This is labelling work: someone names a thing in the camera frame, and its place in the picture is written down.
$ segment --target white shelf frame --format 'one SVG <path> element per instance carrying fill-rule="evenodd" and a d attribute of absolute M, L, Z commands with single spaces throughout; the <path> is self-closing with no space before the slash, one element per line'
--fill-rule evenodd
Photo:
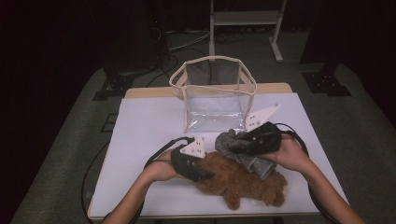
<path fill-rule="evenodd" d="M 270 45 L 278 63 L 283 62 L 283 57 L 277 46 L 277 38 L 279 35 L 280 25 L 283 20 L 287 0 L 282 0 L 279 10 L 268 11 L 228 11 L 215 12 L 214 0 L 210 1 L 210 40 L 209 55 L 216 55 L 215 51 L 215 26 L 220 25 L 261 25 L 274 24 L 274 34 L 269 37 Z"/>

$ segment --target clear plastic bag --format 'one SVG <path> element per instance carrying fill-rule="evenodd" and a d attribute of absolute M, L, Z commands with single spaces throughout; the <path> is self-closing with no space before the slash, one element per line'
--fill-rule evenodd
<path fill-rule="evenodd" d="M 208 56 L 185 62 L 169 84 L 185 105 L 185 133 L 245 130 L 257 85 L 240 60 Z"/>

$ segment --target white table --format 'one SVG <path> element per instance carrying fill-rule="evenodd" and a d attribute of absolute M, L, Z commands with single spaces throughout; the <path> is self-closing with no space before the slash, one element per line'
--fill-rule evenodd
<path fill-rule="evenodd" d="M 206 151 L 214 150 L 218 133 L 183 133 L 183 103 L 172 96 L 169 88 L 160 89 L 167 91 L 163 97 L 152 97 L 156 95 L 152 90 L 133 90 L 121 102 L 111 143 L 88 211 L 92 219 L 103 218 L 117 205 L 142 171 L 147 159 L 170 140 L 181 136 L 203 137 Z M 281 104 L 269 121 L 288 124 L 304 139 L 311 159 L 346 200 L 297 93 L 288 90 L 290 87 L 285 83 L 259 84 L 251 111 Z M 151 92 L 149 95 L 143 94 L 146 98 L 129 98 L 133 93 L 139 95 L 146 91 Z M 303 177 L 280 166 L 276 169 L 289 182 L 286 201 L 281 207 L 267 207 L 264 203 L 254 204 L 250 199 L 242 199 L 240 208 L 232 211 L 221 196 L 202 193 L 190 180 L 172 179 L 156 182 L 151 186 L 141 218 L 279 217 L 317 214 L 318 210 L 309 197 Z"/>

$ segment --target brown fluffy fabric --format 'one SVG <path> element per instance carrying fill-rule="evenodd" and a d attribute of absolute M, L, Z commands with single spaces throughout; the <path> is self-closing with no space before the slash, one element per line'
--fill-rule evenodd
<path fill-rule="evenodd" d="M 196 182 L 195 187 L 207 194 L 223 196 L 232 210 L 239 208 L 241 198 L 263 201 L 267 206 L 276 207 L 285 202 L 284 188 L 288 182 L 276 170 L 261 180 L 257 174 L 249 173 L 244 166 L 217 151 L 207 153 L 196 165 L 216 175 Z"/>

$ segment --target gray glove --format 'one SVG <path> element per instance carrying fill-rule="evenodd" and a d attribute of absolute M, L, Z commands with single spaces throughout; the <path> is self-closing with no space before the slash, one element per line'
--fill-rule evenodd
<path fill-rule="evenodd" d="M 215 149 L 223 156 L 235 160 L 244 165 L 249 172 L 254 172 L 265 179 L 271 171 L 276 167 L 276 164 L 266 159 L 250 156 L 246 153 L 235 154 L 231 152 L 230 148 L 244 148 L 251 143 L 247 140 L 238 139 L 245 133 L 235 134 L 234 129 L 230 129 L 227 133 L 221 133 L 216 138 Z"/>

